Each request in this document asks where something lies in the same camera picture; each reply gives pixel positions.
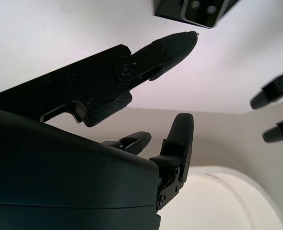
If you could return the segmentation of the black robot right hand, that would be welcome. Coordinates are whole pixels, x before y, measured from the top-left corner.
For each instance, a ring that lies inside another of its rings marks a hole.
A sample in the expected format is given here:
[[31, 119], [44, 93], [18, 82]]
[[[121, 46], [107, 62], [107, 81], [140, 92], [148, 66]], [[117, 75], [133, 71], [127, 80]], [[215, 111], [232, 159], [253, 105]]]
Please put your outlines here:
[[131, 89], [185, 59], [195, 31], [136, 53], [118, 45], [0, 92], [0, 230], [157, 230], [158, 210], [187, 180], [194, 120], [178, 114], [160, 154], [151, 134], [98, 143], [47, 124], [62, 114], [93, 127], [131, 101]]

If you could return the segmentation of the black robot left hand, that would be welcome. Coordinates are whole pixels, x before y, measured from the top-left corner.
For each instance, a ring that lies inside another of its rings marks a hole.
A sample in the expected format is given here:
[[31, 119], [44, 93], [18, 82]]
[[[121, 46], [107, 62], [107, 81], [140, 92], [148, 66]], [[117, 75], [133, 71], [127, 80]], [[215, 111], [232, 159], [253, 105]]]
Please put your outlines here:
[[[262, 87], [261, 91], [250, 100], [250, 106], [253, 110], [260, 109], [281, 98], [283, 98], [283, 74]], [[283, 121], [264, 132], [263, 140], [266, 143], [283, 141]]]

